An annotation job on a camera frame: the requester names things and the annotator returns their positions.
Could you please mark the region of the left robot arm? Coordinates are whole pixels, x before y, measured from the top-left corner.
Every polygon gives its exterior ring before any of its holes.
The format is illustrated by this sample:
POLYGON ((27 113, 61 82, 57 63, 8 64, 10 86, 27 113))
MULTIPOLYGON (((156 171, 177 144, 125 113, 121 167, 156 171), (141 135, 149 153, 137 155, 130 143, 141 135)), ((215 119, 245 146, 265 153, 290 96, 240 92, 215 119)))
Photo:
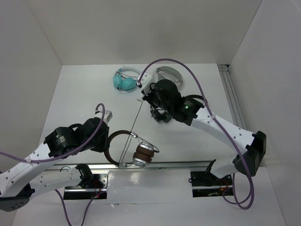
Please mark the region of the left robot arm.
POLYGON ((88 119, 84 124, 58 127, 25 159, 0 175, 0 209, 15 211, 32 198, 67 186, 87 188, 95 177, 87 164, 43 176, 42 172, 63 159, 85 150, 104 152, 108 143, 109 118, 88 119))

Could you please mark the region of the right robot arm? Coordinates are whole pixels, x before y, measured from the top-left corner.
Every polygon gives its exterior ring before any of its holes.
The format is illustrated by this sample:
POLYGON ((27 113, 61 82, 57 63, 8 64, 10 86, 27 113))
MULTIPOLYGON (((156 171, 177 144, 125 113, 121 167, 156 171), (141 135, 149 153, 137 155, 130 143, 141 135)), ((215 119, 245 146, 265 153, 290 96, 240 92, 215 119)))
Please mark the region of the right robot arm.
POLYGON ((238 172, 251 177, 256 175, 266 153, 265 133, 247 131, 210 113, 196 96, 181 96, 170 80, 142 79, 138 86, 143 99, 153 108, 167 111, 174 120, 200 129, 234 150, 230 157, 210 162, 205 173, 209 184, 215 185, 221 178, 238 172))

